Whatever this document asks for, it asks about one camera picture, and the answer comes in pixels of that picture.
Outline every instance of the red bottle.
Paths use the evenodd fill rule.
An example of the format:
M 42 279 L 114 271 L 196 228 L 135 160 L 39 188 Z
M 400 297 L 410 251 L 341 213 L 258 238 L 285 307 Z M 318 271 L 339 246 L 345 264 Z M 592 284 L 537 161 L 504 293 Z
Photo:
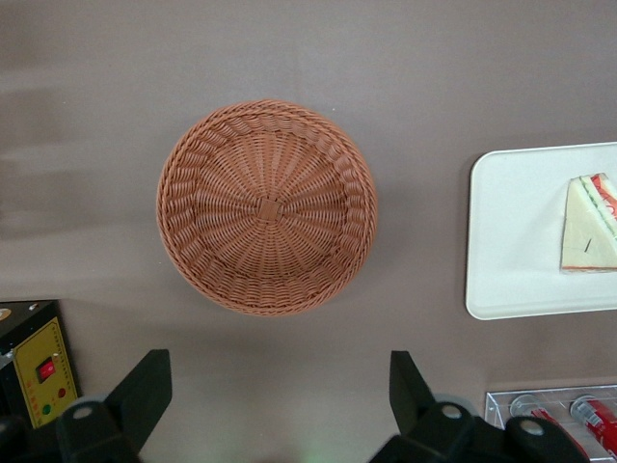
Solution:
M 617 417 L 606 405 L 592 395 L 584 395 L 572 402 L 570 415 L 617 459 Z

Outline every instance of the red switch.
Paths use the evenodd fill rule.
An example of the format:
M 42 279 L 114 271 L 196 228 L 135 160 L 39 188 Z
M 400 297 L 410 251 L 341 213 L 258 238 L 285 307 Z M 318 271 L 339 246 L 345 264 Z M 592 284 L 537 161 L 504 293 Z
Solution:
M 51 360 L 51 357 L 48 357 L 42 364 L 37 367 L 37 376 L 39 377 L 39 382 L 42 383 L 55 372 L 56 367 L 54 367 L 54 361 Z

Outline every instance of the wicker basket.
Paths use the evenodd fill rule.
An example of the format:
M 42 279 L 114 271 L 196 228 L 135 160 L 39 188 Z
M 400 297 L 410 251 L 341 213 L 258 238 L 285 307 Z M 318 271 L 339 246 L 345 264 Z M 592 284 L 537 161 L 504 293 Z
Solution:
M 293 103 L 221 108 L 178 141 L 157 218 L 179 272 L 241 313 L 284 315 L 339 293 L 364 263 L 377 198 L 333 123 Z

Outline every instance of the white tray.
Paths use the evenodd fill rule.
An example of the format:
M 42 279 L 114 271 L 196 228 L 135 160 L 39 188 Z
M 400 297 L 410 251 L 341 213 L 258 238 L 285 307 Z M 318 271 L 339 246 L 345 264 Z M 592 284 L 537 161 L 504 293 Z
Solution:
M 471 171 L 467 309 L 482 320 L 617 309 L 617 272 L 560 272 L 571 178 L 617 182 L 617 143 L 493 151 Z

